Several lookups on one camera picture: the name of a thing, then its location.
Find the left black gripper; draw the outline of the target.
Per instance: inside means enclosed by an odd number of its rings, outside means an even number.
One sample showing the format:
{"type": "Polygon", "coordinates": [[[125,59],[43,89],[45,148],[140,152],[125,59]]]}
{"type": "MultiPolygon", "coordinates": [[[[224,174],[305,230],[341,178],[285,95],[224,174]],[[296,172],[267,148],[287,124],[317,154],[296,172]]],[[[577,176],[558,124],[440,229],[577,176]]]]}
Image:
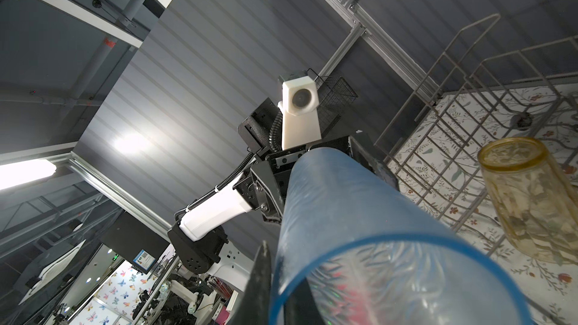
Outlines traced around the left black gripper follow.
{"type": "Polygon", "coordinates": [[[293,167],[304,154],[322,147],[343,152],[394,189],[400,189],[397,176],[378,158],[369,136],[363,132],[278,153],[269,151],[265,158],[257,160],[245,170],[245,201],[262,214],[264,222],[282,222],[293,167]]]}

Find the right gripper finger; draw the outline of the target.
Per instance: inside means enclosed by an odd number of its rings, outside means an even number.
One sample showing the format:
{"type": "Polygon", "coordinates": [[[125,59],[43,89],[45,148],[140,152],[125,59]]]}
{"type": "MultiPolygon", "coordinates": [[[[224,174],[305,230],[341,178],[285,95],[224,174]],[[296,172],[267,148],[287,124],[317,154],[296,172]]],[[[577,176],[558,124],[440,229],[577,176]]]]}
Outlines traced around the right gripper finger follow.
{"type": "Polygon", "coordinates": [[[271,294],[271,252],[263,242],[257,250],[245,295],[228,324],[268,325],[271,294]]]}

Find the blue translucent cup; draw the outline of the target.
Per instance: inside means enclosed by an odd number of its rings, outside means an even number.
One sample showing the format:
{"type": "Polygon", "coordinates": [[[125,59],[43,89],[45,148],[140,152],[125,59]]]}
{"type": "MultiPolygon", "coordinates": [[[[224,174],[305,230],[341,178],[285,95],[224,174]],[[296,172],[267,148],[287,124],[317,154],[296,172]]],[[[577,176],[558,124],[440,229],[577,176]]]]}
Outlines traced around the blue translucent cup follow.
{"type": "Polygon", "coordinates": [[[490,257],[345,153],[320,147],[288,182],[269,323],[301,284],[326,324],[530,324],[490,257]]]}

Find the yellow glass cup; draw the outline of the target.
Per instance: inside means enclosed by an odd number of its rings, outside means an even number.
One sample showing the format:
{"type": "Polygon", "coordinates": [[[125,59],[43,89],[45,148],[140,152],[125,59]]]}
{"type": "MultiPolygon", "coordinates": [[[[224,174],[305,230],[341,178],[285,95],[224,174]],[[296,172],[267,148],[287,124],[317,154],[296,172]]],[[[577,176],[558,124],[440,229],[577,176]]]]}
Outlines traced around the yellow glass cup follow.
{"type": "Polygon", "coordinates": [[[577,262],[577,192],[543,142],[503,138],[478,153],[504,234],[523,254],[558,265],[577,262]]]}

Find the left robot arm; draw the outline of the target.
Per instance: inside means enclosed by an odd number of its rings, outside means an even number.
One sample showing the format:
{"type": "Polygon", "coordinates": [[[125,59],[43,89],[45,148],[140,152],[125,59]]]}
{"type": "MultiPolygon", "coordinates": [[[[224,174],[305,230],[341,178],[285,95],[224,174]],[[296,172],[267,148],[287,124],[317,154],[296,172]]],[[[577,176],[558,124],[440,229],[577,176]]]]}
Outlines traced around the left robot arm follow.
{"type": "Polygon", "coordinates": [[[190,272],[208,274],[244,291],[253,260],[240,254],[227,238],[223,225],[248,212],[259,211],[266,222],[281,224],[287,195],[295,193],[295,165],[312,149],[331,147],[358,161],[378,178],[399,188],[391,170],[384,167],[366,135],[321,140],[319,101],[309,90],[284,99],[273,108],[264,101],[239,126],[249,153],[233,173],[213,190],[176,214],[168,232],[183,265],[190,272]]]}

